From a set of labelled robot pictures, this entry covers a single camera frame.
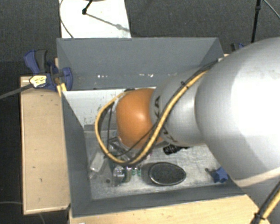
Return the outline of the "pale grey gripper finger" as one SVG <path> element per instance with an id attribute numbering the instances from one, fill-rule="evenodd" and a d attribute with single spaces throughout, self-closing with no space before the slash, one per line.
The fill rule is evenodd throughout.
<path id="1" fill-rule="evenodd" d="M 91 159 L 90 170 L 93 172 L 101 172 L 107 161 L 107 157 L 102 152 L 95 153 Z"/>
<path id="2" fill-rule="evenodd" d="M 113 175 L 112 175 L 112 172 L 111 170 L 105 170 L 103 172 L 94 172 L 94 171 L 91 171 L 89 174 L 89 180 L 96 180 L 96 181 L 107 181 L 107 180 L 112 180 L 113 178 Z"/>

